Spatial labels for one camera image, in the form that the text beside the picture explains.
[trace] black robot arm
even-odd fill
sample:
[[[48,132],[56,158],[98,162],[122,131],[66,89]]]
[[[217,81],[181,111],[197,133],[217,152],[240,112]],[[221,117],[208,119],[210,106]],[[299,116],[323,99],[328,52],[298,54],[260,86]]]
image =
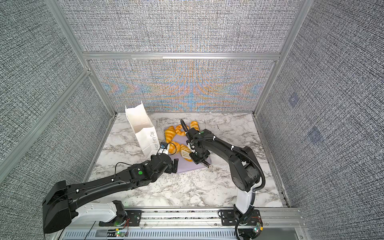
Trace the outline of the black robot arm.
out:
[[[258,183],[260,179],[262,180],[261,185],[253,190],[259,190],[265,186],[264,173],[250,147],[233,146],[219,139],[207,129],[200,132],[194,128],[187,129],[183,120],[181,120],[181,126],[186,132],[187,144],[192,150],[189,156],[194,163],[202,163],[208,166],[209,164],[205,160],[210,154],[209,151],[211,151],[229,164],[232,181],[240,190],[249,192],[251,187]]]
[[[66,181],[57,182],[43,201],[44,233],[53,233],[68,226],[78,215],[76,209],[88,202],[115,192],[147,186],[163,172],[171,173],[171,170],[171,158],[166,154],[157,154],[152,155],[151,160],[133,164],[109,177],[71,185],[67,185]],[[117,208],[122,208],[120,201],[115,204]]]

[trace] purple tray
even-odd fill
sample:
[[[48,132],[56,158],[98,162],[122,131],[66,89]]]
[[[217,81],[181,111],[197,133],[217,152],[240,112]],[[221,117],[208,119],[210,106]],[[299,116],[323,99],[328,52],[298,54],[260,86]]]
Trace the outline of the purple tray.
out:
[[[187,137],[185,136],[180,136],[180,135],[177,135],[174,136],[174,138],[172,139],[172,141],[175,141],[177,143],[179,143],[180,145],[181,144],[184,144],[184,145],[187,145]],[[178,158],[179,159],[179,164],[177,166],[177,173],[182,173],[182,172],[188,172],[188,171],[191,171],[191,170],[195,170],[195,169],[200,169],[200,168],[207,168],[204,164],[202,163],[199,163],[199,164],[195,164],[194,162],[189,162],[187,160],[185,160],[180,152],[176,153],[176,154],[173,154],[172,156],[170,156],[171,159],[175,159],[175,158]],[[206,161],[211,164],[211,158],[208,157],[206,159]]]

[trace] metal mounting plate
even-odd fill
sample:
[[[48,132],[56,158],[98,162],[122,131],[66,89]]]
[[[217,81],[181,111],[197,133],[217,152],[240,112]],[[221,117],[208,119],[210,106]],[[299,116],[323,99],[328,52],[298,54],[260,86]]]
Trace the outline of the metal mounting plate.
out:
[[[235,215],[234,215],[234,212],[233,210],[220,210],[219,211],[219,215],[221,217],[221,224],[223,226],[235,226],[236,223],[237,223],[237,219],[235,218]],[[260,211],[255,209],[253,210],[253,213],[252,213],[252,217],[260,217]],[[255,225],[256,221],[249,221],[247,224],[245,224],[244,226],[251,226],[251,225]]]
[[[127,217],[130,218],[129,226],[130,227],[138,227],[140,225],[141,220],[141,210],[126,210]]]

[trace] black mounting bracket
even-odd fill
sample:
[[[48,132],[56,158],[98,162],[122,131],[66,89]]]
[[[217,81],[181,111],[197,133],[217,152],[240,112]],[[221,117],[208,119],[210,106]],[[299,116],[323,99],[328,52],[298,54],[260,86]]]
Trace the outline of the black mounting bracket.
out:
[[[221,224],[223,226],[235,226],[238,219],[235,218],[234,210],[219,210]],[[254,226],[258,222],[257,217],[261,219],[259,210],[253,210],[250,220],[246,223],[246,226]]]
[[[138,227],[141,220],[141,210],[126,210],[127,218],[130,218],[128,221],[129,227]]]

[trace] white paper bag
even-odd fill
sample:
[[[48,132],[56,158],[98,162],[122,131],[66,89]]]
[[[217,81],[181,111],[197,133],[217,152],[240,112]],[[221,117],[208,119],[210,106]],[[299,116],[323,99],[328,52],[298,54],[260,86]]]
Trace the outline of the white paper bag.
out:
[[[160,144],[155,127],[149,119],[143,103],[135,108],[126,107],[125,114],[139,141],[144,156],[147,159],[151,158],[151,155],[156,154],[158,151]]]

